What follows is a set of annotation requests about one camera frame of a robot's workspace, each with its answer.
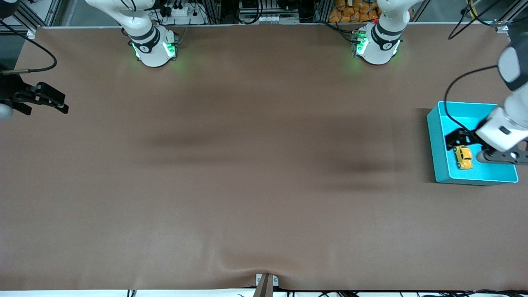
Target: metal frame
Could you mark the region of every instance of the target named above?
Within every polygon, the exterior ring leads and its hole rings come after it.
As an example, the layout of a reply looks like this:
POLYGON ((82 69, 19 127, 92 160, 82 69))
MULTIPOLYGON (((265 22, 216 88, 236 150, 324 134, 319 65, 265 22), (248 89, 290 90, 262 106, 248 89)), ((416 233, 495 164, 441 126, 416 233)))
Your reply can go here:
POLYGON ((328 22, 330 12, 334 9, 334 0, 320 0, 314 14, 314 21, 328 22))
POLYGON ((273 276, 266 273, 260 278, 253 297, 273 297, 273 276))
POLYGON ((422 13, 426 10, 427 5, 429 5, 429 3, 431 3, 431 0, 425 0, 420 4, 420 7, 414 12, 414 18, 412 19, 412 22, 415 23, 418 21, 418 19, 422 16, 422 13))
MULTIPOLYGON (((52 0, 46 18, 42 20, 32 9, 31 5, 26 2, 20 2, 20 6, 13 14, 13 17, 20 23, 20 25, 12 26, 13 29, 18 32, 28 32, 29 35, 35 35, 38 27, 45 27, 53 25, 57 17, 57 11, 60 8, 62 0, 52 0)), ((0 30, 1 35, 12 34, 8 29, 2 28, 0 30)))
POLYGON ((508 7, 499 21, 512 21, 528 6, 528 0, 518 0, 508 7))
POLYGON ((220 2, 216 0, 202 0, 205 11, 209 14, 208 19, 210 24, 218 24, 220 19, 220 2))

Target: green led light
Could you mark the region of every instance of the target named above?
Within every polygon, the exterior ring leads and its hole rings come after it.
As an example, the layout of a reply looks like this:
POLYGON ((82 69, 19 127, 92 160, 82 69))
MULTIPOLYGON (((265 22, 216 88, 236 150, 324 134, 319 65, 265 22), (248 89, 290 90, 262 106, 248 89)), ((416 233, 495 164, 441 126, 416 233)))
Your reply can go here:
POLYGON ((167 55, 169 57, 173 57, 174 56, 174 45, 172 44, 167 44, 167 43, 163 43, 163 47, 165 48, 165 51, 167 52, 167 55))
POLYGON ((140 57, 139 57, 139 53, 138 53, 137 48, 136 48, 136 45, 132 43, 132 47, 134 48, 134 51, 136 52, 136 57, 137 57, 138 59, 140 59, 140 57))
POLYGON ((362 55, 365 53, 366 46, 369 44, 368 38, 364 38, 362 42, 357 45, 356 54, 362 55))
POLYGON ((394 45, 394 51, 392 52, 392 55, 395 55, 398 52, 399 45, 400 45, 400 41, 398 40, 398 42, 394 45))

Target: brown table mat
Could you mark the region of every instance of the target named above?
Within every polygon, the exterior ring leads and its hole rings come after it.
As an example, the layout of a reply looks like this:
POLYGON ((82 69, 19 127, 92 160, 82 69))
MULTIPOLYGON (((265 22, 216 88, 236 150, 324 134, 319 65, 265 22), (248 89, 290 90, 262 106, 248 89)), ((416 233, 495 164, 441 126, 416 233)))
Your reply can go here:
MULTIPOLYGON (((191 28, 178 60, 119 30, 38 30, 64 92, 0 123, 0 289, 528 289, 528 171, 434 181, 425 116, 506 35, 412 25, 384 66, 324 26, 191 28)), ((18 67, 50 59, 26 43, 18 67)), ((491 70, 451 100, 500 103, 491 70)))

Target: metal bracket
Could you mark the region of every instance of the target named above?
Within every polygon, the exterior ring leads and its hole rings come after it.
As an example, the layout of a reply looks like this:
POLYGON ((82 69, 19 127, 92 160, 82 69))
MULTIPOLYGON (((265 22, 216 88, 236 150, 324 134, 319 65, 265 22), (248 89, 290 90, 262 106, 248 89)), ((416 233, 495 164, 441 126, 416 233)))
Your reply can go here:
MULTIPOLYGON (((279 286, 279 278, 276 277, 275 275, 272 275, 272 274, 271 274, 271 277, 273 278, 273 286, 279 286)), ((261 278, 262 278, 262 274, 261 273, 257 273, 255 286, 259 285, 259 282, 260 282, 261 278)))
POLYGON ((495 21, 493 27, 497 33, 508 33, 509 30, 508 21, 495 21))
POLYGON ((26 37, 29 39, 35 39, 35 32, 28 30, 26 33, 26 37))
POLYGON ((279 285, 279 278, 266 274, 257 274, 257 288, 253 297, 273 297, 273 286, 275 285, 275 280, 277 281, 277 286, 279 285))

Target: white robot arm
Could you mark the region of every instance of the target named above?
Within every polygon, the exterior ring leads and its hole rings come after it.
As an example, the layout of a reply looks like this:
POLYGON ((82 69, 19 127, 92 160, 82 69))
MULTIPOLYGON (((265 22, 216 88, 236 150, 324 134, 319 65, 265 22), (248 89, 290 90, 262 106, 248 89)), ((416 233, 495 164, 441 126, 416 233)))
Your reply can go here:
POLYGON ((378 0, 383 11, 376 24, 359 29, 365 31, 366 42, 356 49, 356 54, 374 65, 389 62, 396 54, 400 36, 410 21, 409 8, 423 0, 378 0))
POLYGON ((528 138, 528 40, 512 43, 498 60, 501 78, 512 91, 477 129, 476 135, 499 152, 528 138))
POLYGON ((176 57, 174 32, 154 25, 144 10, 156 0, 86 0, 116 20, 132 39, 136 56, 149 67, 159 67, 176 57))
POLYGON ((447 149, 479 143, 477 159, 485 163, 528 165, 528 39, 508 46, 498 60, 498 72, 512 91, 502 105, 482 120, 475 130, 458 128, 446 136, 447 149))

